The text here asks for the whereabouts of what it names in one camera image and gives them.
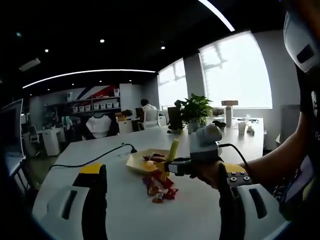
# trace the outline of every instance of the yellow plate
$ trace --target yellow plate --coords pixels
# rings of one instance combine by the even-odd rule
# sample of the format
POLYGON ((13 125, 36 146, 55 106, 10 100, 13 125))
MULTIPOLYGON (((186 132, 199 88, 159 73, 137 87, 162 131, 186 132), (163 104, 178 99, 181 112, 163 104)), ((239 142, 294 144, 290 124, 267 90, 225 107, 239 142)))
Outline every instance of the yellow plate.
POLYGON ((153 171, 157 170, 157 167, 154 164, 152 164, 151 161, 146 162, 144 156, 151 154, 161 154, 164 155, 165 158, 167 158, 169 156, 169 150, 149 148, 144 151, 132 153, 130 154, 129 159, 126 162, 126 166, 128 166, 130 169, 136 172, 142 174, 150 174, 153 171))

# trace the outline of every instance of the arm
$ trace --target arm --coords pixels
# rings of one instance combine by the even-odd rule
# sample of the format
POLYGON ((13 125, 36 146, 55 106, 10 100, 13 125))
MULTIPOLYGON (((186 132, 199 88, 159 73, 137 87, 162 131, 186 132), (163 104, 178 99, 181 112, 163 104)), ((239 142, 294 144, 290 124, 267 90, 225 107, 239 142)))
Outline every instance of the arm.
POLYGON ((253 181, 272 185, 294 173, 306 156, 308 131, 309 121, 306 115, 300 112, 299 123, 294 134, 274 151, 248 162, 253 181))

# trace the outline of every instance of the person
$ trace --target person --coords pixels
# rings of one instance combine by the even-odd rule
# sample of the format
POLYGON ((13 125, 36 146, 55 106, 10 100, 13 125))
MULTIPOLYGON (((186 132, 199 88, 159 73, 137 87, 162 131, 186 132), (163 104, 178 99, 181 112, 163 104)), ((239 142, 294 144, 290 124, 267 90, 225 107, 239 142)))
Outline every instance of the person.
POLYGON ((143 111, 157 110, 155 106, 152 106, 151 104, 149 104, 149 101, 147 99, 142 99, 141 105, 142 105, 143 111))
MULTIPOLYGON (((296 11, 287 13, 283 32, 285 47, 297 65, 300 87, 298 125, 280 147, 248 161, 248 166, 240 164, 250 173, 254 184, 263 185, 279 201, 282 215, 292 220, 282 234, 290 236, 306 233, 306 229, 312 231, 310 215, 317 216, 320 210, 320 61, 317 59, 320 54, 320 4, 313 0, 293 2, 296 11)), ((218 189, 221 163, 195 165, 196 176, 218 189)))

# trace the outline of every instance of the curved light strip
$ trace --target curved light strip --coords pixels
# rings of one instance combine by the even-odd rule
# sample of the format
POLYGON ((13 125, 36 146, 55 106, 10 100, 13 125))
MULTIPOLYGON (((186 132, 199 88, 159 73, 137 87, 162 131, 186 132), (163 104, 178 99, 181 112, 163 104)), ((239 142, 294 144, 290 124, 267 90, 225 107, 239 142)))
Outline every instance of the curved light strip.
POLYGON ((230 30, 230 32, 234 32, 235 29, 231 25, 231 23, 223 16, 223 14, 215 7, 212 5, 211 2, 208 0, 198 0, 200 3, 205 5, 211 12, 213 12, 223 23, 224 25, 230 30))
POLYGON ((141 72, 141 73, 155 73, 155 71, 149 71, 149 70, 136 70, 136 69, 100 69, 100 70, 87 70, 87 71, 75 71, 75 72, 70 72, 70 73, 65 73, 57 76, 51 76, 39 81, 35 81, 33 83, 30 83, 28 85, 23 86, 22 88, 25 89, 27 87, 30 87, 34 84, 41 83, 46 80, 50 79, 55 79, 55 78, 60 78, 68 75, 73 75, 73 74, 85 74, 85 73, 94 73, 94 72, 141 72))

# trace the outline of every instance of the bright window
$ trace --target bright window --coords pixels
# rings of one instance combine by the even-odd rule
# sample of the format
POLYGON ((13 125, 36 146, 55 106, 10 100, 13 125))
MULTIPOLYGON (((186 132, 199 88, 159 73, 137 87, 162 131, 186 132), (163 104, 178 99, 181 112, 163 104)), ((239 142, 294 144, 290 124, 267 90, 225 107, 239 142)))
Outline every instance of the bright window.
POLYGON ((158 94, 160 110, 174 107, 177 100, 188 98, 184 60, 180 59, 159 71, 158 94))
POLYGON ((211 43, 200 49, 205 94, 213 107, 238 100, 236 108, 272 109, 267 67, 250 31, 211 43))

